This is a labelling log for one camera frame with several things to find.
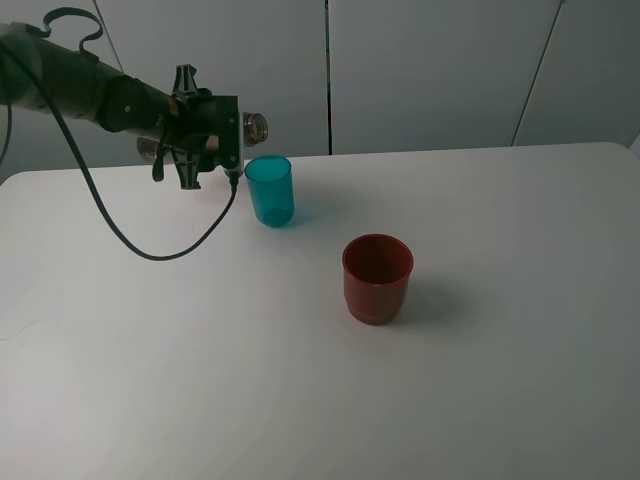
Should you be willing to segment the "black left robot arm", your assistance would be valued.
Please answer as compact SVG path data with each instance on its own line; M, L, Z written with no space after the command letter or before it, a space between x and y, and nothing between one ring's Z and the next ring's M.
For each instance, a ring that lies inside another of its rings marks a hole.
M2 25L1 47L2 103L134 134L153 179L163 180L165 165L173 164L185 190L199 188L199 175L218 167L241 173L238 100L197 87L193 66L177 66L173 89L164 93L28 24Z

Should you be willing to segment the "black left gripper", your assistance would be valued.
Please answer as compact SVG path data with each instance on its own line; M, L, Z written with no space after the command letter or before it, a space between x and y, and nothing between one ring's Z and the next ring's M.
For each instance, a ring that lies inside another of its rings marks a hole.
M166 140L182 190L201 188L199 167L238 167L238 98L209 95L197 86L196 73L193 65L178 65L172 87L176 99L187 100L177 103Z

